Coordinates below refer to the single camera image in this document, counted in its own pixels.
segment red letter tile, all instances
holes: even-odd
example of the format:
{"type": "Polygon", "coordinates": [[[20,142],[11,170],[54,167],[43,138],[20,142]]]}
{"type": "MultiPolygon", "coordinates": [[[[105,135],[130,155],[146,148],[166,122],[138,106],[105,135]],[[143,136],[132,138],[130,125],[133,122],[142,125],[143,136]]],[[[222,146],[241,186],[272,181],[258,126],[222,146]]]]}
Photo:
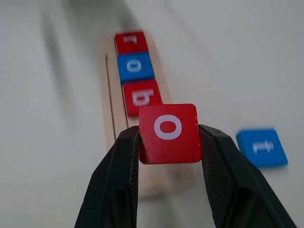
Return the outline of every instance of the red letter tile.
{"type": "Polygon", "coordinates": [[[161,94],[155,79],[125,83],[123,86],[128,116],[138,116],[139,108],[142,106],[162,104],[161,94]]]}
{"type": "Polygon", "coordinates": [[[141,107],[139,131],[143,141],[139,150],[142,163],[188,163],[201,160],[197,113],[192,104],[141,107]]]}
{"type": "Polygon", "coordinates": [[[148,52],[143,32],[120,33],[115,36],[118,54],[148,52]]]}

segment white letter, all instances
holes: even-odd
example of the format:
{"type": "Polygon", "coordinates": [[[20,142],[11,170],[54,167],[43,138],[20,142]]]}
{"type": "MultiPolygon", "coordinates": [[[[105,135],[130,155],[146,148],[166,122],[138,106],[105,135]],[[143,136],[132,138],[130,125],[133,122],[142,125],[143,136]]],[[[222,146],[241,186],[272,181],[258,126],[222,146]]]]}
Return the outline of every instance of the white letter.
{"type": "Polygon", "coordinates": [[[142,90],[142,91],[134,91],[132,92],[133,104],[135,106],[144,106],[150,103],[150,96],[153,96],[153,90],[142,90]]]}
{"type": "Polygon", "coordinates": [[[274,144],[272,142],[268,142],[268,140],[265,140],[265,148],[267,152],[270,153],[270,151],[274,149],[274,144]]]}
{"type": "Polygon", "coordinates": [[[253,151],[254,151],[254,153],[257,153],[257,149],[258,149],[258,143],[254,143],[253,144],[253,151]]]}
{"type": "Polygon", "coordinates": [[[179,118],[177,118],[174,115],[161,115],[160,117],[158,117],[156,119],[156,121],[154,123],[154,131],[155,131],[156,135],[161,139],[164,139],[164,140],[176,139],[181,134],[181,121],[179,120],[179,118]],[[165,121],[170,121],[175,124],[176,129],[174,132],[165,133],[161,130],[161,124],[165,121]]]}
{"type": "Polygon", "coordinates": [[[132,41],[133,43],[137,44],[137,38],[135,35],[134,36],[125,36],[125,37],[123,37],[123,41],[124,41],[124,43],[132,41]]]}
{"type": "Polygon", "coordinates": [[[127,70],[131,73],[136,73],[142,69],[142,64],[137,59],[131,59],[127,62],[127,70]]]}

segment white table surface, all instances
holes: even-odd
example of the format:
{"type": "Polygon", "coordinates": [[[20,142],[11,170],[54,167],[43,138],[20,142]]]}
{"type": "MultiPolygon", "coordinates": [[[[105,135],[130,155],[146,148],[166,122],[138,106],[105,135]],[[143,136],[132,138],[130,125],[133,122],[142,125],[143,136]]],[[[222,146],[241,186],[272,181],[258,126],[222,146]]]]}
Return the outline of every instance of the white table surface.
{"type": "MultiPolygon", "coordinates": [[[[229,134],[274,126],[286,168],[263,170],[304,226],[304,1],[2,0],[0,227],[73,227],[106,154],[96,40],[144,28],[176,103],[229,134]]],[[[189,192],[140,202],[139,228],[214,227],[196,164],[189,192]]]]}

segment blue letter tile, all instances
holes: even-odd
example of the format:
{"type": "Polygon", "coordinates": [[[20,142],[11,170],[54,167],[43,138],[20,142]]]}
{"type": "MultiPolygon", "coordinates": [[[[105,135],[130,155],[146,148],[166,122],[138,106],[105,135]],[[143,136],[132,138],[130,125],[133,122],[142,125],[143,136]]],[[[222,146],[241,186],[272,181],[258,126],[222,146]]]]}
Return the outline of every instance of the blue letter tile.
{"type": "Polygon", "coordinates": [[[247,129],[237,134],[241,152],[257,167],[276,167],[288,163],[275,129],[247,129]]]}
{"type": "Polygon", "coordinates": [[[148,53],[118,55],[117,62],[121,84],[154,78],[148,53]]]}

